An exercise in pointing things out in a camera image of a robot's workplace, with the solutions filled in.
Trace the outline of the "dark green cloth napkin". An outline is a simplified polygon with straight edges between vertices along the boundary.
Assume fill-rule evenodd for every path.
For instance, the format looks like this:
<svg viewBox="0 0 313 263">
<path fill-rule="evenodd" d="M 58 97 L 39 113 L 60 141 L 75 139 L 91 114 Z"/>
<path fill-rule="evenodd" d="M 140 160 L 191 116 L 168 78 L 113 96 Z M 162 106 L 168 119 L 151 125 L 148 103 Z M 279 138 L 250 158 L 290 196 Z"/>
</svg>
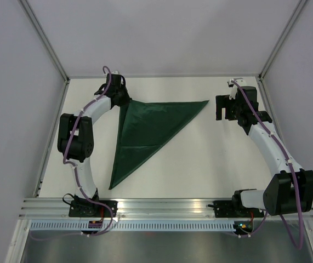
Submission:
<svg viewBox="0 0 313 263">
<path fill-rule="evenodd" d="M 208 101 L 140 102 L 119 111 L 109 190 L 135 172 L 188 125 Z"/>
</svg>

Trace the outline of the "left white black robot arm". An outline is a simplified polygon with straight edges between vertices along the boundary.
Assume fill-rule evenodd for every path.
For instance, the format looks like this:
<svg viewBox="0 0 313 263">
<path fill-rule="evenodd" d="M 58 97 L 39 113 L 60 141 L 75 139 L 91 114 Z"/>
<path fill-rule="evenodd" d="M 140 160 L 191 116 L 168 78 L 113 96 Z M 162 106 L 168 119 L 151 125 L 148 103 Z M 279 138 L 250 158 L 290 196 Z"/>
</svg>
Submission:
<svg viewBox="0 0 313 263">
<path fill-rule="evenodd" d="M 130 101 L 125 77 L 113 71 L 106 75 L 106 82 L 87 105 L 77 113 L 63 113 L 60 116 L 57 148 L 62 153 L 62 162 L 73 170 L 77 187 L 75 199 L 84 200 L 81 210 L 89 217 L 100 212 L 98 188 L 90 164 L 94 150 L 93 126 L 113 107 L 124 106 Z"/>
</svg>

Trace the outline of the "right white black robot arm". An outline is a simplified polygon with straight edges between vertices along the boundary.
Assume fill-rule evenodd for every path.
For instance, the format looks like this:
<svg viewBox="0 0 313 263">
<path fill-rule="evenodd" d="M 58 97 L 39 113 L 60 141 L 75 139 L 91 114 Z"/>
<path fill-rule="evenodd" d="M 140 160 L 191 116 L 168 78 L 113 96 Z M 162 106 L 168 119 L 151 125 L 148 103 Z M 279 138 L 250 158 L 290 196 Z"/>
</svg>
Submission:
<svg viewBox="0 0 313 263">
<path fill-rule="evenodd" d="M 313 203 L 313 171 L 305 170 L 287 151 L 270 115 L 258 109 L 257 90 L 230 82 L 229 95 L 216 96 L 216 119 L 237 121 L 263 156 L 272 179 L 264 190 L 237 190 L 231 210 L 237 216 L 251 208 L 270 215 L 308 212 Z"/>
</svg>

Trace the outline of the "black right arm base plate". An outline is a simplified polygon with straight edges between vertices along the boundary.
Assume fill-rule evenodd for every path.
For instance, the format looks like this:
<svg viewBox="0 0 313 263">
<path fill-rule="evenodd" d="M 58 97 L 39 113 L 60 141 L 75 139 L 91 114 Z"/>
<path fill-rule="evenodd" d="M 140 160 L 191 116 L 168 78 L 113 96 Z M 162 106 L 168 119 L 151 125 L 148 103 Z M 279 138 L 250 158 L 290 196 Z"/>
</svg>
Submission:
<svg viewBox="0 0 313 263">
<path fill-rule="evenodd" d="M 236 207 L 232 201 L 218 200 L 208 204 L 212 208 L 216 218 L 263 218 L 264 213 L 257 208 Z"/>
</svg>

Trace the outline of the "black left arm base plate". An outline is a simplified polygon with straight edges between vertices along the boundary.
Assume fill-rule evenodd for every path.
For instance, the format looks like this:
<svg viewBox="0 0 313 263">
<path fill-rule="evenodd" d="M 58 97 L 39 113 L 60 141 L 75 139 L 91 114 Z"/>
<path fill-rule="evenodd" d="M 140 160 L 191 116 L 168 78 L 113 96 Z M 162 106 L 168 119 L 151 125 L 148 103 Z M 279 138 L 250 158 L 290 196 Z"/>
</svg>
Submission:
<svg viewBox="0 0 313 263">
<path fill-rule="evenodd" d="M 71 218 L 111 218 L 117 213 L 118 202 L 101 200 L 103 205 L 93 204 L 86 199 L 73 200 L 70 204 L 69 217 Z"/>
</svg>

